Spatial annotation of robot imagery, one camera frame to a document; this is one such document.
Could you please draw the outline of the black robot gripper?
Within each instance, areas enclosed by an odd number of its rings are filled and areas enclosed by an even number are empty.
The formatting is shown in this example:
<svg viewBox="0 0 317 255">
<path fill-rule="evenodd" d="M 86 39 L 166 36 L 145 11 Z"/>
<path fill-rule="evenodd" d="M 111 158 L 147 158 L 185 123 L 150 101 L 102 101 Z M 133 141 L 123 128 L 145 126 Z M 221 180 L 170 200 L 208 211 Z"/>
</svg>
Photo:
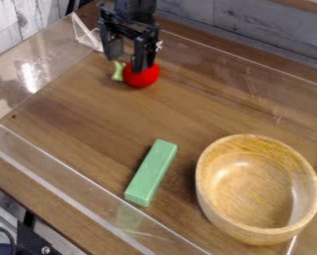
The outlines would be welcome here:
<svg viewBox="0 0 317 255">
<path fill-rule="evenodd" d="M 154 65 L 159 24 L 155 19 L 158 0 L 114 0 L 99 6 L 99 28 L 105 55 L 110 61 L 125 54 L 125 38 L 134 41 L 133 72 L 139 74 Z"/>
</svg>

